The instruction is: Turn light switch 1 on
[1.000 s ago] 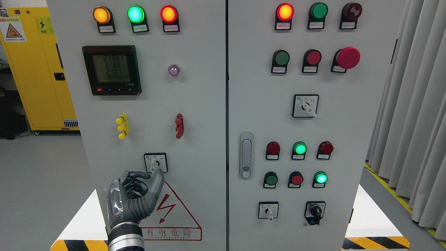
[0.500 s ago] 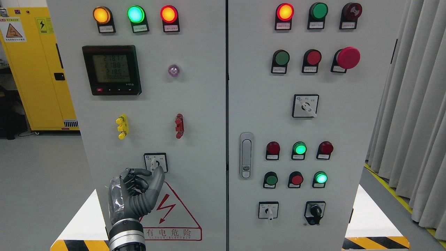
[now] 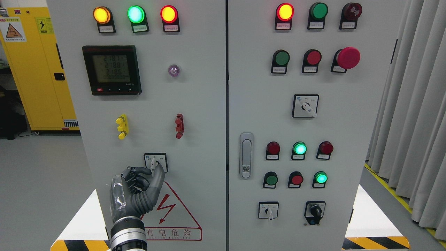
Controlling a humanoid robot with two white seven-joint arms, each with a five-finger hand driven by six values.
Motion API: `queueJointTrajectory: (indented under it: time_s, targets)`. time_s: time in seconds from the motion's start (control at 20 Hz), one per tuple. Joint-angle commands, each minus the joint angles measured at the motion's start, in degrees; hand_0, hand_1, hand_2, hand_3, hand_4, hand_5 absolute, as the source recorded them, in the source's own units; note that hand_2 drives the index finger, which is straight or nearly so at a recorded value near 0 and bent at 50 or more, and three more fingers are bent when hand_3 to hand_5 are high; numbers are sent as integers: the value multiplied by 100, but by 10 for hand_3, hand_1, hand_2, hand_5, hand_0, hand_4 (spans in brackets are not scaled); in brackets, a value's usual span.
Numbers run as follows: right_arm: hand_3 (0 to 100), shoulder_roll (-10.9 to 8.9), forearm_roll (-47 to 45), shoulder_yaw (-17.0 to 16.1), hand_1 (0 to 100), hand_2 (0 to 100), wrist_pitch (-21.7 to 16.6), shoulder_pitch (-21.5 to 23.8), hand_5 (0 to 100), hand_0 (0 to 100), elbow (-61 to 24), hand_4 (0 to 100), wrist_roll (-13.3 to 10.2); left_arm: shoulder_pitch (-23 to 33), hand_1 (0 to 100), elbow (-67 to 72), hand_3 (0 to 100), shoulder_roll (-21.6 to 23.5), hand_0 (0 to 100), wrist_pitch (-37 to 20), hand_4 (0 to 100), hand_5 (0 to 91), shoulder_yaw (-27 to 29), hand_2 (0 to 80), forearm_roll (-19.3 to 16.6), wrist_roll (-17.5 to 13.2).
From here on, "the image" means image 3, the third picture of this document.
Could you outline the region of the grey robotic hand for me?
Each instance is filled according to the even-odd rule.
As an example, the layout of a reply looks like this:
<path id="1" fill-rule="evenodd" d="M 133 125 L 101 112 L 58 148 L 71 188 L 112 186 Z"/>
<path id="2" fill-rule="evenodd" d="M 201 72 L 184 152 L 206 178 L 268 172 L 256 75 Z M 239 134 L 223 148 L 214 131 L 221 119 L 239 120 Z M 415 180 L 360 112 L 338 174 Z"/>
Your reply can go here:
<path id="1" fill-rule="evenodd" d="M 156 205 L 165 179 L 163 166 L 126 167 L 113 177 L 110 187 L 110 214 L 113 222 L 150 212 Z"/>

